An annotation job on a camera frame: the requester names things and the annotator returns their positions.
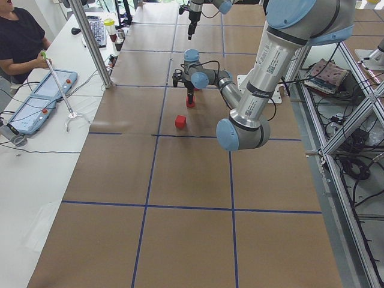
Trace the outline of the person's hand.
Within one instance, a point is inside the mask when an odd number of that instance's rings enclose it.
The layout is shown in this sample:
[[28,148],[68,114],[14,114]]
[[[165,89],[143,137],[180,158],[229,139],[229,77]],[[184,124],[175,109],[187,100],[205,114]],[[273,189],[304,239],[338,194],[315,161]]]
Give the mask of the person's hand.
[[33,68],[48,68],[49,64],[52,63],[50,58],[44,58],[42,56],[38,56],[36,59],[31,61]]

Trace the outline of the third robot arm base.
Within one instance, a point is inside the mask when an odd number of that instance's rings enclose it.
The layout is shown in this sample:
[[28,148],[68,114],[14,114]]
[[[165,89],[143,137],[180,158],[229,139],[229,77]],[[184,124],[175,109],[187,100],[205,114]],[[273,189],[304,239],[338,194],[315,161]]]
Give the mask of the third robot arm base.
[[383,66],[383,40],[373,50],[355,49],[355,53],[360,60],[369,69]]

